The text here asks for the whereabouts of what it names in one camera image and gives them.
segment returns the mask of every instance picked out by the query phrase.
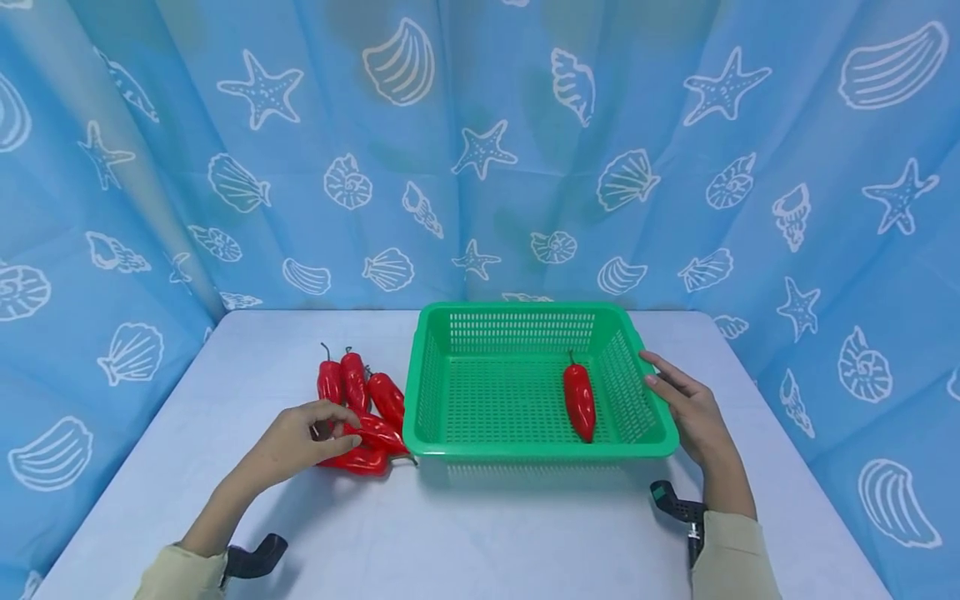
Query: green plastic basket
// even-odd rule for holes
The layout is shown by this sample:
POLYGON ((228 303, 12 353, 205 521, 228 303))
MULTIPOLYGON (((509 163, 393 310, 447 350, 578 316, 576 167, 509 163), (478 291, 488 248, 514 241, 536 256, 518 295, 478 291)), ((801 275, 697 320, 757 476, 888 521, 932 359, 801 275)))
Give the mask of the green plastic basket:
POLYGON ((679 443, 630 317, 606 302, 438 302, 420 312, 403 439, 451 462, 661 458, 679 443), (564 404, 569 351, 590 375, 592 444, 564 404))

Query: black clamp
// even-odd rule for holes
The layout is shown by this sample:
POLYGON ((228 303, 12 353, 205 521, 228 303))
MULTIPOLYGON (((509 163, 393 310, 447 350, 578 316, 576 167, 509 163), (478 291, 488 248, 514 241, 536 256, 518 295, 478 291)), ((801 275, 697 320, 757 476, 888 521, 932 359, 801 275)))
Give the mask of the black clamp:
POLYGON ((681 500, 673 491, 673 484, 665 479, 650 484, 650 494, 653 495, 657 508, 689 525, 686 532, 686 555, 692 569, 704 549, 704 513, 707 506, 703 502, 681 500))
POLYGON ((287 540, 277 534, 269 534, 253 552, 239 546, 227 548, 227 569, 220 582, 222 588, 230 578, 257 579, 269 575, 287 551, 287 540))

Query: blue curtain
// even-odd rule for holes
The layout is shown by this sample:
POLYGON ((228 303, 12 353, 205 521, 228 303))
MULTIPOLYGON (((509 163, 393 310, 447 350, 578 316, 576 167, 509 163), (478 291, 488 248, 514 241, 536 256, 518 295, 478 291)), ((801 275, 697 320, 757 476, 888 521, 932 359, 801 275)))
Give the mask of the blue curtain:
POLYGON ((893 594, 960 595, 958 31, 953 0, 0 0, 0 598, 225 310, 492 299, 714 316, 893 594))

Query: beige sleeve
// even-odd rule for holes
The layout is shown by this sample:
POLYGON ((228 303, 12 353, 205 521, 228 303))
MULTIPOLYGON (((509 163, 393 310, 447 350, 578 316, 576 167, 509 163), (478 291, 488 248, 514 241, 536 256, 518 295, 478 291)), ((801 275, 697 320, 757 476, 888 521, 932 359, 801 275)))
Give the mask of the beige sleeve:
POLYGON ((780 600, 759 523, 707 511, 704 537, 693 567, 694 600, 780 600))
POLYGON ((160 550, 133 600, 223 600, 227 553, 205 559, 176 545, 160 550))

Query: table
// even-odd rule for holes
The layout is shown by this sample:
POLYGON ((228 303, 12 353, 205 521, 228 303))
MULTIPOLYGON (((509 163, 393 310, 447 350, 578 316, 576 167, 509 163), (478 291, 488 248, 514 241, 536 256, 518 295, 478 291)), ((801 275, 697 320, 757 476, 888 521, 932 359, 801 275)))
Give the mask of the table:
MULTIPOLYGON (((276 413, 316 397, 320 341, 354 346, 401 388, 417 311, 229 313, 157 414, 35 600, 130 600, 276 413)), ((704 314, 632 313, 645 344, 715 392, 743 455, 784 598, 888 592, 730 347, 704 314)), ((608 600, 688 598, 684 528, 648 486, 699 498, 681 451, 628 468, 397 464, 386 481, 311 469, 264 493, 234 537, 290 542, 229 598, 608 600)))

